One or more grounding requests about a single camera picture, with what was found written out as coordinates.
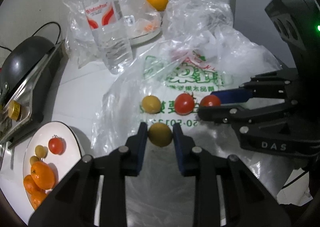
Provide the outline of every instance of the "plastic bag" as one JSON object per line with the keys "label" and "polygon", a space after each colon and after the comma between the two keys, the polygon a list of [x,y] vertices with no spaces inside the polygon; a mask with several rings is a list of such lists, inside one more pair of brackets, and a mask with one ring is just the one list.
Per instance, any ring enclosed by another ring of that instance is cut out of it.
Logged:
{"label": "plastic bag", "polygon": [[[151,33],[161,27],[161,16],[146,0],[120,0],[120,8],[129,39]],[[65,48],[69,59],[83,67],[89,62],[102,60],[84,8],[80,0],[64,0],[69,8]]]}
{"label": "plastic bag", "polygon": [[164,26],[166,39],[178,39],[190,34],[200,35],[206,31],[213,34],[215,28],[221,24],[233,26],[231,8],[223,2],[170,0],[166,15],[169,21]]}
{"label": "plastic bag", "polygon": [[[162,39],[151,47],[144,46],[143,49],[146,51],[136,58],[103,96],[101,110],[96,113],[97,119],[92,128],[93,155],[106,155],[120,145],[124,145],[130,135],[136,134],[140,121],[147,122],[149,126],[162,122],[171,128],[174,123],[180,123],[183,132],[192,136],[197,145],[222,157],[235,153],[257,178],[264,181],[272,179],[274,182],[279,181],[278,184],[282,185],[286,181],[287,172],[275,177],[275,172],[270,167],[282,165],[285,158],[240,149],[231,127],[198,121],[197,105],[187,116],[179,116],[174,111],[174,100],[183,91],[193,93],[196,102],[199,103],[203,96],[212,91],[238,87],[233,80],[225,79],[229,78],[228,74],[216,69],[219,61],[223,63],[226,56],[233,55],[235,61],[239,61],[237,46],[232,43],[231,36],[227,41],[230,40],[229,44],[220,44],[218,40],[221,38],[216,38],[212,34],[215,31],[221,31],[218,27],[225,25],[226,20],[229,20],[227,23],[232,24],[230,19],[224,18],[232,16],[230,9],[226,7],[226,12],[222,14],[220,6],[215,9],[212,7],[214,4],[210,3],[211,8],[208,10],[207,2],[190,0],[190,2],[193,1],[196,3],[188,4],[186,0],[181,0],[180,8],[179,0],[170,2],[167,10],[168,30],[165,31],[169,39]],[[202,9],[205,13],[197,13],[194,9],[198,11]],[[189,12],[199,16],[197,19],[199,25],[194,26],[196,17],[188,18]],[[173,23],[176,23],[179,29],[174,28]],[[257,55],[261,57],[261,49],[258,46],[255,47]],[[269,63],[260,64],[257,69],[274,70]],[[244,77],[240,75],[242,83],[245,82],[246,76],[247,73]],[[146,114],[141,109],[141,100],[147,95],[155,95],[162,101],[159,114]],[[256,104],[255,107],[268,105],[270,102],[262,101]],[[274,195],[279,191],[275,191],[276,188],[273,185],[270,185],[269,189],[274,191]],[[126,177],[128,225],[191,226],[194,190],[195,179],[182,177],[178,170],[173,143],[159,148],[148,141],[140,175],[136,178]]]}
{"label": "plastic bag", "polygon": [[278,60],[267,48],[251,42],[230,26],[217,26],[214,36],[218,58],[216,69],[233,75],[235,84],[250,81],[250,77],[256,74],[281,69]]}

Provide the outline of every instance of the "white table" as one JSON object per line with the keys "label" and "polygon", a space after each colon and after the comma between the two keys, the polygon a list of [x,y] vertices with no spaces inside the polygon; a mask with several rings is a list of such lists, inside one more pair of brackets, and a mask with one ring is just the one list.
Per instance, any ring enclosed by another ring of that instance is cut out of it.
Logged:
{"label": "white table", "polygon": [[[144,45],[133,51],[140,54],[147,48],[148,45]],[[89,63],[78,70],[64,58],[49,91],[43,123],[54,120],[64,122],[74,130],[85,152],[90,153],[95,112],[100,107],[103,94],[115,79],[116,76],[111,75],[103,63]],[[22,176],[23,158],[28,142],[29,139],[15,148],[13,171],[10,169],[11,157],[6,149],[0,171],[0,188],[25,223],[28,223],[33,213],[23,187]],[[280,159],[277,164],[271,164],[269,169],[277,170],[277,173],[271,177],[268,174],[268,177],[260,180],[276,196],[292,171],[291,164]]]}

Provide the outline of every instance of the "white plate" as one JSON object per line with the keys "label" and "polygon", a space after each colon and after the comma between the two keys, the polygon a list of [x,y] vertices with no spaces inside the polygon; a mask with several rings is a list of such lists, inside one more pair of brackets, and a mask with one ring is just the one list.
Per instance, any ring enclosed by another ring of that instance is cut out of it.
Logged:
{"label": "white plate", "polygon": [[[29,160],[30,157],[35,155],[36,146],[42,145],[48,148],[48,142],[54,135],[63,138],[66,143],[63,154],[52,154],[48,150],[47,156],[44,159],[44,162],[47,163],[55,173],[56,182],[59,182],[80,160],[81,146],[71,129],[62,122],[52,121],[39,128],[30,140],[23,159],[23,179],[30,174],[31,165]],[[30,201],[31,195],[27,193],[27,196]]]}

